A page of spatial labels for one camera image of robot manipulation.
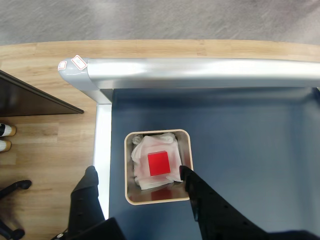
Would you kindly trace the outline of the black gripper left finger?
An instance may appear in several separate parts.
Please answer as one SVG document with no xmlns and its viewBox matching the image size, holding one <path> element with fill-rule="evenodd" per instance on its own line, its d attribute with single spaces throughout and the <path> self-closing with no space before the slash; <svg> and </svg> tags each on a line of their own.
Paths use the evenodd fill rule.
<svg viewBox="0 0 320 240">
<path fill-rule="evenodd" d="M 87 167 L 70 195 L 68 236 L 75 237 L 105 221 L 99 202 L 98 185 L 95 167 Z"/>
</svg>

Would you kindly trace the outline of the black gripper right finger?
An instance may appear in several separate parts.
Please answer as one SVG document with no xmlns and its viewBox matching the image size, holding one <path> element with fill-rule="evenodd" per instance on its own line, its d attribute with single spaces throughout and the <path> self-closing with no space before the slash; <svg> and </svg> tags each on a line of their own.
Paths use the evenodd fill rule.
<svg viewBox="0 0 320 240">
<path fill-rule="evenodd" d="M 179 167 L 194 220 L 203 240 L 268 240 L 269 234 L 247 219 L 193 170 Z"/>
</svg>

